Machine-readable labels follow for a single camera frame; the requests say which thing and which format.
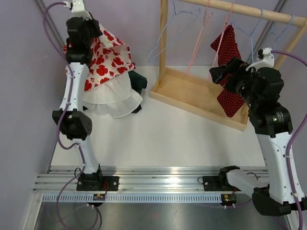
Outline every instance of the wooden tray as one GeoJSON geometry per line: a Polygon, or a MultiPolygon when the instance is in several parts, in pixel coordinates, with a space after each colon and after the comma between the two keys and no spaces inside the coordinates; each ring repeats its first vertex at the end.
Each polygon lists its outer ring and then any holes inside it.
{"type": "Polygon", "coordinates": [[[216,100],[222,90],[220,85],[166,67],[163,85],[159,87],[157,82],[150,97],[243,131],[248,120],[248,107],[242,106],[233,117],[227,117],[216,100]]]}

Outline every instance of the white fabric with red flowers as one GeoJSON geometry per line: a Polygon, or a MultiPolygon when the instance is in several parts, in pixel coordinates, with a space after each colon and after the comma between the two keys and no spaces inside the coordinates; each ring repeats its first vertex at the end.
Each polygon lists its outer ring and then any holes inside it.
{"type": "Polygon", "coordinates": [[[84,86],[83,104],[98,115],[120,118],[136,109],[142,97],[131,88],[128,71],[134,70],[130,48],[99,24],[93,58],[84,86]]]}

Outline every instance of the wooden frame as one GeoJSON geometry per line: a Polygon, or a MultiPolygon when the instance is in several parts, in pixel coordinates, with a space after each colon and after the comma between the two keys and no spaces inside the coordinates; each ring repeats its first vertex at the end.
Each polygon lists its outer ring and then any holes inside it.
{"type": "MultiPolygon", "coordinates": [[[[179,0],[206,6],[209,0],[179,0]]],[[[208,7],[223,11],[230,11],[232,3],[210,0],[208,7]]],[[[160,32],[167,23],[168,0],[161,0],[160,32]]],[[[232,13],[238,13],[255,18],[261,17],[261,10],[249,6],[234,4],[232,13]]],[[[289,24],[292,16],[273,11],[264,10],[263,19],[273,22],[289,24]]],[[[298,29],[293,34],[284,51],[291,52],[303,37],[307,30],[307,18],[294,17],[291,25],[298,29]]],[[[166,29],[161,36],[160,50],[166,46],[166,29]]],[[[275,69],[278,69],[284,62],[286,56],[279,55],[275,62],[275,69]]],[[[205,79],[186,75],[182,71],[165,67],[165,50],[160,54],[159,80],[150,92],[150,97],[172,106],[184,109],[188,112],[206,117],[210,120],[226,126],[243,131],[248,121],[248,107],[244,105],[234,117],[229,118],[216,100],[217,95],[222,91],[220,85],[216,85],[205,79]]]]}

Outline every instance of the wall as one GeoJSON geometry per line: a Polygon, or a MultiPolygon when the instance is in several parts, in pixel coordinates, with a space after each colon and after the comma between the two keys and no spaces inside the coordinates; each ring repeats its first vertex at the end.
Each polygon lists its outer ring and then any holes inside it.
{"type": "Polygon", "coordinates": [[[17,230],[36,176],[52,156],[51,113],[59,107],[65,73],[34,0],[2,1],[0,31],[0,228],[17,230]]]}
{"type": "MultiPolygon", "coordinates": [[[[168,18],[170,19],[173,14],[173,1],[168,1],[168,18]]],[[[43,0],[43,2],[49,5],[54,0],[43,0]]],[[[155,47],[160,34],[160,0],[84,0],[84,2],[86,3],[86,9],[107,30],[130,45],[132,58],[137,66],[158,65],[158,58],[149,63],[147,57],[155,47]]],[[[166,53],[166,63],[168,65],[188,65],[202,26],[205,7],[177,0],[175,2],[177,12],[201,9],[200,16],[196,22],[167,49],[166,53]]],[[[234,2],[274,10],[278,0],[234,0],[234,2]]],[[[208,9],[207,15],[211,12],[214,13],[213,19],[194,60],[194,65],[211,65],[215,56],[215,52],[210,48],[210,43],[221,34],[228,12],[208,9]]],[[[63,41],[65,41],[67,37],[65,22],[72,17],[72,14],[67,8],[60,7],[60,9],[53,11],[51,15],[63,41]]],[[[176,37],[193,18],[194,16],[189,14],[179,15],[167,28],[168,41],[176,37]]],[[[232,14],[229,22],[235,22],[243,30],[250,33],[257,24],[258,19],[232,14]]],[[[254,41],[257,41],[266,22],[266,20],[263,20],[260,23],[255,31],[254,41]]],[[[250,38],[241,31],[236,30],[236,40],[242,58],[247,59],[251,54],[250,38]]]]}
{"type": "MultiPolygon", "coordinates": [[[[283,10],[283,13],[294,14],[297,16],[306,15],[307,2],[302,0],[289,1],[283,10]]],[[[276,34],[285,28],[285,25],[275,24],[276,34]]],[[[290,27],[281,38],[276,46],[276,49],[282,49],[286,41],[291,37],[292,33],[296,30],[295,27],[290,27]]],[[[267,44],[273,45],[272,39],[268,39],[267,44]]],[[[307,34],[301,39],[297,47],[292,51],[303,59],[307,60],[307,34]]],[[[294,131],[302,122],[307,113],[307,68],[300,62],[287,58],[280,68],[282,79],[284,80],[284,88],[281,93],[280,102],[291,113],[294,131]]],[[[293,151],[295,158],[295,165],[299,181],[307,196],[307,178],[306,178],[306,162],[307,162],[307,126],[301,131],[296,141],[293,143],[293,151]]],[[[304,212],[305,223],[307,223],[307,212],[304,212]]]]}

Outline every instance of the red polka dot cloth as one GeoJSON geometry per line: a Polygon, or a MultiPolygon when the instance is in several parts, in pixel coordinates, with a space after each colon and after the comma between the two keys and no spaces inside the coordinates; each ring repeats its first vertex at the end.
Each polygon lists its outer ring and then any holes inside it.
{"type": "MultiPolygon", "coordinates": [[[[212,49],[217,51],[219,43],[220,43],[221,35],[217,37],[217,39],[212,42],[210,45],[212,49]]],[[[235,40],[235,32],[232,25],[229,25],[226,27],[224,36],[222,38],[220,50],[218,52],[218,66],[225,65],[228,61],[230,61],[232,58],[238,57],[241,59],[241,55],[238,50],[238,45],[235,40]]],[[[227,84],[227,77],[224,78],[220,85],[223,87],[227,84]]],[[[241,108],[241,106],[244,104],[244,101],[237,93],[232,93],[227,91],[226,89],[223,89],[223,91],[218,95],[217,101],[222,106],[222,108],[225,111],[225,114],[227,117],[233,117],[236,112],[241,108]]]]}
{"type": "Polygon", "coordinates": [[[93,40],[91,46],[93,58],[84,91],[89,91],[120,74],[135,69],[130,48],[102,25],[99,25],[99,28],[103,35],[93,40]]]}

